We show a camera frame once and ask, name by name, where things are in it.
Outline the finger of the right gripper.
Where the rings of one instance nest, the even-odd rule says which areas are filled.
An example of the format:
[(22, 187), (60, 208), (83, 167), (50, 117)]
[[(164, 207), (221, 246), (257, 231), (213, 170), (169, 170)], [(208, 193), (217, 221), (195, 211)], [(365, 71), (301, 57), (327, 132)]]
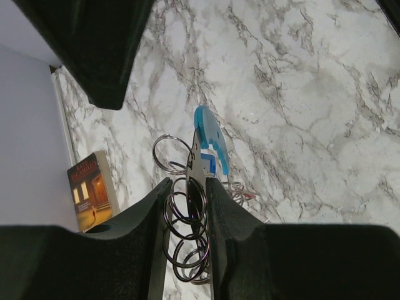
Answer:
[(25, 0), (16, 6), (101, 109), (120, 110), (152, 0)]

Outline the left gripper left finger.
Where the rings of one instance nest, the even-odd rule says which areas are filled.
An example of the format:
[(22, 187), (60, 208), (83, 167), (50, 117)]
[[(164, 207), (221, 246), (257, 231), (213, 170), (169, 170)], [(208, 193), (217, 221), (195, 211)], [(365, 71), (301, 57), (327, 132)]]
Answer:
[(1, 227), (2, 299), (161, 299), (166, 273), (163, 179), (142, 200), (85, 233)]

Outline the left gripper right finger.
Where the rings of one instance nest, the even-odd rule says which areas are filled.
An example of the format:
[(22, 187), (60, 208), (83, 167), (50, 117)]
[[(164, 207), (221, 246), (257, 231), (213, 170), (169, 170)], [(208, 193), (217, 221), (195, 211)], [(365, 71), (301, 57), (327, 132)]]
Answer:
[(399, 236), (360, 224), (265, 224), (206, 182), (213, 299), (398, 299)]

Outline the metal keyring holder blue handle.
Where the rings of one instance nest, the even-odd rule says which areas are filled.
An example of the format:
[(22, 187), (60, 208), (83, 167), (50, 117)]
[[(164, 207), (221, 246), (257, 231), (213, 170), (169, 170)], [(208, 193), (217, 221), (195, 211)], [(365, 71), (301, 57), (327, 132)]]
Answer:
[(222, 173), (228, 176), (228, 150), (222, 131), (211, 110), (199, 106), (186, 164), (171, 161), (165, 166), (152, 155), (161, 169), (177, 177), (173, 184), (185, 184), (184, 191), (172, 187), (164, 201), (164, 235), (179, 238), (173, 254), (167, 249), (164, 254), (182, 282), (256, 288), (266, 272), (264, 266), (258, 266), (259, 250), (254, 247), (261, 222), (233, 199), (229, 182), (204, 175), (201, 153), (208, 147), (217, 152)]

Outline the blue key tag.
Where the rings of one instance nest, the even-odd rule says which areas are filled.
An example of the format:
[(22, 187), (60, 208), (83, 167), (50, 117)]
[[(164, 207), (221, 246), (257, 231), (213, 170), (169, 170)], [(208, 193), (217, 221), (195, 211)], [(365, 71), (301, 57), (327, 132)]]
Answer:
[(206, 177), (216, 177), (216, 159), (212, 154), (201, 153), (203, 173)]

